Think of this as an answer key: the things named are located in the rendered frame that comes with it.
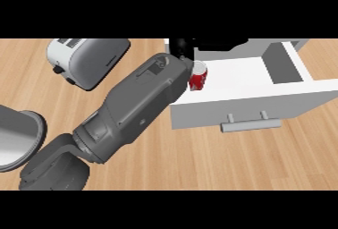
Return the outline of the grey metal pot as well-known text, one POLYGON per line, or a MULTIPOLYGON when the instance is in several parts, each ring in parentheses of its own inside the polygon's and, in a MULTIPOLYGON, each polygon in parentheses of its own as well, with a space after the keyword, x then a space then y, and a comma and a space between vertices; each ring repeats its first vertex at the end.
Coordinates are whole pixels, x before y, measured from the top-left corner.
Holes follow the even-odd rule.
POLYGON ((29 161, 42 146, 45 133, 45 120, 38 113, 0 105, 0 173, 29 161))

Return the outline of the red soda can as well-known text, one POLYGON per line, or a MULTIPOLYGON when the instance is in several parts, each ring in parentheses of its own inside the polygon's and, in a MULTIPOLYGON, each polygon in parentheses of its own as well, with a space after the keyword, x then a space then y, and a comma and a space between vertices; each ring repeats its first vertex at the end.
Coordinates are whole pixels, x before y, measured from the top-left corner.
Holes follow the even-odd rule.
POLYGON ((191 76, 188 79, 190 90, 200 90, 206 81, 206 64, 202 61, 193 62, 191 76))

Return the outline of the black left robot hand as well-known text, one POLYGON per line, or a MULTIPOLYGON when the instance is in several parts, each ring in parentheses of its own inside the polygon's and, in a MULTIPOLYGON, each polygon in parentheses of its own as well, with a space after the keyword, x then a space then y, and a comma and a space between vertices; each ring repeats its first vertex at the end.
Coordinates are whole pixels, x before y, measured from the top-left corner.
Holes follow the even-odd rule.
POLYGON ((230 51, 246 42, 246 38, 171 38, 168 51, 176 58, 185 57, 193 60, 194 48, 199 51, 230 51))

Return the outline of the silver toaster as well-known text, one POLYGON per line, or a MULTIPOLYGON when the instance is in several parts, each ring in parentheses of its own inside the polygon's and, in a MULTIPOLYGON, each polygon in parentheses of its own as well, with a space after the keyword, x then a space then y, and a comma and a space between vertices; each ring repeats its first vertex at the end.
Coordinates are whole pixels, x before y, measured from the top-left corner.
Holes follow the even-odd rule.
POLYGON ((125 38, 54 38, 45 49, 52 72, 85 91, 109 74, 131 42, 125 38))

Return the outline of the white open drawer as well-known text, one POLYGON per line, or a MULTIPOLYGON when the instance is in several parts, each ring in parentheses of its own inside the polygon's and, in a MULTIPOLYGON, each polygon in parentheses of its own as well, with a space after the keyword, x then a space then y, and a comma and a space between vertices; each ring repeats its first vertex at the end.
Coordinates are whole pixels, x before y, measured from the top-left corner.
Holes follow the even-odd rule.
POLYGON ((194 51, 206 64, 206 84, 187 90, 175 105, 338 92, 338 79, 311 78, 296 53, 305 43, 306 38, 250 38, 230 52, 194 51))

